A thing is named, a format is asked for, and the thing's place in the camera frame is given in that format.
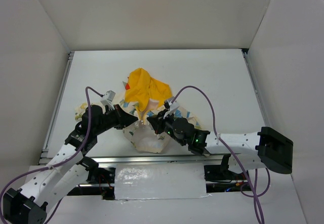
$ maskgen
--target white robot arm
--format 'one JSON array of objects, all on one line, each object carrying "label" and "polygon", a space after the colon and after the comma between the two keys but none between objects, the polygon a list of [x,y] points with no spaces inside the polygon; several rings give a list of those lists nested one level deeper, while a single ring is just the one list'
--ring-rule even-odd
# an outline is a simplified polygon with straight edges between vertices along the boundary
[{"label": "white robot arm", "polygon": [[[48,164],[49,169],[39,172],[20,189],[9,189],[4,195],[5,218],[16,223],[43,224],[47,213],[54,205],[66,196],[78,184],[98,182],[100,169],[98,163],[86,157],[89,150],[97,143],[97,135],[110,128],[122,129],[137,120],[124,112],[119,105],[112,105],[113,92],[104,95],[106,112],[101,107],[91,106],[91,119],[88,109],[75,130],[65,140],[61,150]],[[148,117],[156,134],[166,132],[181,145],[188,145],[188,150],[195,155],[224,155],[222,165],[229,171],[241,173],[237,161],[228,149],[220,142],[220,137],[238,154],[246,170],[269,168],[272,171],[289,174],[292,172],[293,143],[269,127],[260,132],[245,134],[219,134],[207,130],[195,129],[185,118],[175,118],[176,101],[165,103],[166,109],[158,115]],[[85,138],[88,122],[91,121],[91,133],[85,147],[70,161],[53,167],[55,164],[70,158],[80,147]]]}]

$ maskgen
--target black connector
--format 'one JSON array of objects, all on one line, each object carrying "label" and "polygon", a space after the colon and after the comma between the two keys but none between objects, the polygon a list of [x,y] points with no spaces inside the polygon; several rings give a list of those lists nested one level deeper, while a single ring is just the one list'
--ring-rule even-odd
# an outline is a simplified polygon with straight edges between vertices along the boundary
[{"label": "black connector", "polygon": [[12,224],[43,224],[46,220],[46,205],[39,207],[12,188],[4,195],[4,217]]},{"label": "black connector", "polygon": [[294,143],[270,127],[262,127],[258,135],[260,143],[256,150],[266,167],[277,173],[291,174]]}]

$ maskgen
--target patterned cloth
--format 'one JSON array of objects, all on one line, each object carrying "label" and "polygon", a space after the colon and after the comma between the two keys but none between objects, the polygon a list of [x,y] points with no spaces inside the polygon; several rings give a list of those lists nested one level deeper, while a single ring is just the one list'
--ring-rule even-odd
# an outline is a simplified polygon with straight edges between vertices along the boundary
[{"label": "patterned cloth", "polygon": [[[124,136],[133,144],[138,151],[160,153],[168,144],[171,137],[162,133],[156,135],[153,127],[148,122],[147,117],[157,115],[160,111],[164,110],[165,107],[161,106],[156,109],[148,109],[144,112],[140,112],[138,109],[137,102],[125,102],[125,93],[116,94],[112,103],[119,104],[120,107],[127,113],[132,114],[138,118],[138,121],[134,122],[130,126],[123,129]],[[155,101],[150,100],[149,106],[154,105]],[[99,105],[105,111],[104,106],[100,103],[93,103],[92,105]],[[87,107],[87,103],[83,103],[75,108],[75,120],[81,121],[82,115],[84,114]],[[201,123],[198,118],[193,115],[190,111],[187,111],[183,107],[175,112],[175,118],[186,118],[189,123],[193,124],[195,128],[202,129]]]}]

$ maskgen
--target cable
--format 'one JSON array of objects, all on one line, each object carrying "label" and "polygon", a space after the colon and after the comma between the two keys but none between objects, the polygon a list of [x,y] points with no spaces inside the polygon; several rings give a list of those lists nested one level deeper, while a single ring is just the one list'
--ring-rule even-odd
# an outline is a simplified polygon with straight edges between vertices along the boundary
[{"label": "cable", "polygon": [[[267,185],[266,189],[265,189],[261,194],[258,195],[258,197],[261,197],[261,196],[265,195],[265,193],[267,193],[267,191],[268,191],[269,188],[270,188],[270,183],[271,183],[271,179],[270,179],[270,172],[269,172],[269,169],[268,169],[268,168],[266,168],[265,170],[267,171],[267,174],[268,174],[268,185]],[[257,169],[255,169],[255,179],[258,179],[258,170],[257,170]],[[245,195],[246,197],[253,198],[253,195],[247,195],[246,193],[243,192],[243,187],[244,187],[245,185],[247,185],[247,184],[243,184],[243,185],[241,185],[241,188],[240,188],[241,193],[242,193],[243,195]]]},{"label": "cable", "polygon": [[61,204],[62,199],[59,200],[59,202],[57,202],[55,209],[53,210],[51,216],[48,218],[48,220],[46,222],[44,222],[44,224],[48,224],[50,222],[50,220],[52,219],[52,217],[54,216],[56,210],[59,208],[59,205]]},{"label": "cable", "polygon": [[[91,103],[90,103],[90,98],[89,98],[89,93],[88,93],[88,90],[92,90],[94,93],[98,94],[99,96],[103,96],[102,94],[98,93],[96,90],[94,90],[92,87],[88,86],[86,87],[86,98],[87,98],[87,103],[88,103],[88,114],[89,114],[89,122],[88,122],[88,129],[87,129],[87,133],[86,133],[86,136],[81,144],[81,146],[79,147],[79,149],[71,156],[69,157],[68,159],[62,161],[62,162],[59,162],[57,164],[54,164],[53,167],[59,167],[59,166],[62,166],[63,164],[67,163],[68,161],[72,160],[82,149],[83,147],[85,146],[87,140],[88,140],[88,137],[89,137],[89,134],[90,134],[90,129],[91,129]],[[9,181],[9,183],[7,183],[5,185],[5,187],[2,189],[1,193],[0,193],[0,202],[5,194],[5,191],[6,189],[13,183],[15,182],[16,180],[22,178],[22,177],[25,177],[29,174],[32,174],[32,173],[35,173],[35,172],[42,172],[42,171],[45,171],[45,170],[49,170],[49,167],[42,167],[42,168],[39,168],[39,169],[35,169],[35,170],[32,170],[32,171],[29,171],[29,172],[26,172],[26,173],[23,173],[17,177],[15,177],[14,179],[12,179],[11,181]],[[4,214],[2,213],[2,210],[0,208],[0,219],[2,220],[2,222],[4,224],[8,224],[6,222],[6,219],[4,217]]]},{"label": "cable", "polygon": [[[183,88],[182,88],[182,89],[181,89],[181,90],[176,94],[176,96],[173,98],[173,100],[172,100],[171,102],[173,103],[173,102],[178,98],[178,96],[182,93],[182,91],[184,91],[184,90],[187,89],[187,88],[193,88],[193,89],[198,90],[198,91],[199,91],[199,92],[200,92],[200,93],[201,93],[201,94],[206,98],[206,100],[208,101],[209,106],[211,107],[212,115],[213,115],[213,130],[214,130],[215,135],[217,136],[215,111],[214,111],[214,108],[213,108],[212,102],[210,101],[210,99],[207,97],[207,95],[206,95],[202,90],[200,90],[199,88],[197,88],[197,87],[195,87],[195,86],[191,86],[191,85],[189,85],[189,86],[185,86],[185,87],[183,87]],[[252,190],[252,192],[253,192],[253,198],[254,198],[254,203],[255,203],[255,205],[254,205],[254,209],[255,209],[256,217],[257,217],[258,222],[259,222],[260,224],[264,224],[264,215],[263,215],[263,211],[262,211],[261,203],[260,203],[259,198],[258,198],[258,195],[257,195],[257,193],[256,193],[256,191],[255,191],[255,189],[254,189],[254,187],[253,187],[253,185],[252,185],[251,179],[250,179],[249,175],[247,174],[247,171],[245,170],[245,168],[244,168],[243,164],[241,163],[241,161],[239,160],[239,158],[236,156],[236,154],[235,154],[235,153],[233,152],[233,150],[230,148],[230,146],[227,145],[226,142],[224,142],[224,140],[221,139],[220,137],[219,137],[219,140],[220,140],[221,143],[223,143],[223,145],[224,145],[224,146],[228,149],[228,151],[232,154],[232,156],[235,158],[235,160],[236,160],[237,163],[239,164],[240,168],[242,169],[243,174],[244,174],[245,178],[247,179],[247,181],[248,181],[248,183],[249,183],[249,185],[250,185],[250,188],[251,188],[251,190]],[[259,218],[258,210],[257,210],[256,207],[258,207],[258,209],[259,209],[261,220],[260,220],[260,218]]]}]

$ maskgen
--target purple cable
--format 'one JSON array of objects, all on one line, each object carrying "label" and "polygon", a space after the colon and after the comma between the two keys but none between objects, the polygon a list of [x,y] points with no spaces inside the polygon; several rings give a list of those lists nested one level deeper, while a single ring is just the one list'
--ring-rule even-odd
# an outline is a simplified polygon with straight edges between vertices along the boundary
[{"label": "purple cable", "polygon": [[[270,183],[271,183],[271,179],[270,179],[270,172],[269,172],[269,169],[268,169],[268,168],[266,168],[265,170],[267,171],[267,174],[268,174],[268,185],[267,185],[267,187],[265,188],[265,190],[264,190],[261,194],[258,195],[258,197],[261,197],[261,196],[265,195],[265,193],[267,193],[267,191],[268,191],[269,188],[270,188]],[[257,170],[257,169],[255,169],[255,178],[256,178],[256,179],[258,178],[258,170]],[[241,188],[240,188],[241,193],[242,193],[243,195],[245,195],[246,197],[253,198],[253,195],[248,195],[248,194],[246,194],[246,193],[243,192],[243,187],[244,187],[245,185],[247,185],[247,184],[243,184],[243,185],[241,185]]]},{"label": "purple cable", "polygon": [[[88,103],[88,114],[89,114],[89,119],[91,119],[91,103],[90,103],[90,98],[89,98],[89,94],[88,94],[88,90],[92,90],[94,93],[98,94],[99,96],[103,96],[102,94],[98,93],[96,90],[94,90],[92,87],[86,87],[86,97],[87,97],[87,103]],[[91,120],[89,120],[88,122],[88,129],[87,129],[87,133],[86,133],[86,136],[81,144],[81,146],[79,147],[79,149],[68,159],[62,161],[62,162],[59,162],[57,164],[54,164],[53,167],[59,167],[59,166],[62,166],[63,164],[67,163],[68,161],[70,161],[71,159],[73,159],[82,149],[83,147],[85,146],[87,140],[88,140],[88,137],[89,137],[89,134],[90,134],[90,128],[91,128]],[[6,184],[6,186],[2,189],[1,193],[0,193],[0,201],[2,200],[4,194],[5,194],[5,191],[6,189],[13,183],[15,182],[16,180],[22,178],[22,177],[25,177],[29,174],[32,174],[32,173],[35,173],[35,172],[42,172],[42,171],[45,171],[45,170],[48,170],[49,168],[48,167],[42,167],[42,168],[39,168],[39,169],[35,169],[33,171],[29,171],[29,172],[26,172],[26,173],[23,173],[17,177],[15,177],[14,179],[12,179],[11,181],[9,181],[9,183]],[[6,222],[6,219],[4,217],[4,214],[2,213],[2,210],[0,208],[0,219],[2,220],[2,222],[4,224],[8,224],[8,222]]]},{"label": "purple cable", "polygon": [[[193,89],[196,89],[198,90],[205,98],[206,100],[208,101],[209,103],[209,106],[211,107],[211,110],[212,110],[212,115],[213,115],[213,130],[214,130],[214,133],[215,135],[217,135],[217,131],[216,131],[216,117],[215,117],[215,111],[214,111],[214,108],[213,108],[213,105],[210,101],[210,99],[207,97],[207,95],[202,91],[200,90],[199,88],[195,87],[195,86],[185,86],[183,87],[178,93],[177,95],[173,98],[172,100],[172,103],[178,98],[178,96],[182,93],[182,91],[184,91],[185,89],[187,88],[193,88]],[[226,144],[226,142],[224,142],[223,139],[221,139],[219,137],[219,140],[221,141],[221,143],[223,143],[223,145],[228,149],[228,151],[232,154],[232,156],[235,158],[235,160],[237,161],[237,163],[239,164],[240,168],[242,169],[243,171],[243,174],[245,176],[245,178],[247,179],[249,185],[250,185],[250,188],[252,190],[252,193],[253,193],[253,198],[254,198],[254,203],[256,203],[254,205],[254,209],[255,209],[255,213],[256,213],[256,217],[258,219],[258,222],[260,224],[264,224],[264,215],[263,215],[263,211],[262,211],[262,207],[261,207],[261,203],[259,201],[259,198],[258,198],[258,195],[256,193],[256,190],[254,189],[253,185],[252,185],[252,182],[251,182],[251,179],[249,177],[249,175],[247,174],[247,171],[245,170],[243,164],[241,163],[241,161],[239,160],[239,158],[236,156],[236,154],[233,152],[233,150],[230,148],[229,145]],[[258,210],[257,210],[257,207],[258,206],[258,209],[260,211],[260,216],[261,216],[261,220],[259,219],[259,215],[258,215]]]},{"label": "purple cable", "polygon": [[55,212],[57,211],[57,208],[59,208],[59,205],[61,204],[62,199],[59,200],[59,202],[57,202],[55,209],[53,210],[51,216],[48,218],[48,220],[44,223],[44,224],[48,224],[50,222],[50,220],[53,218],[53,216],[55,215]]}]

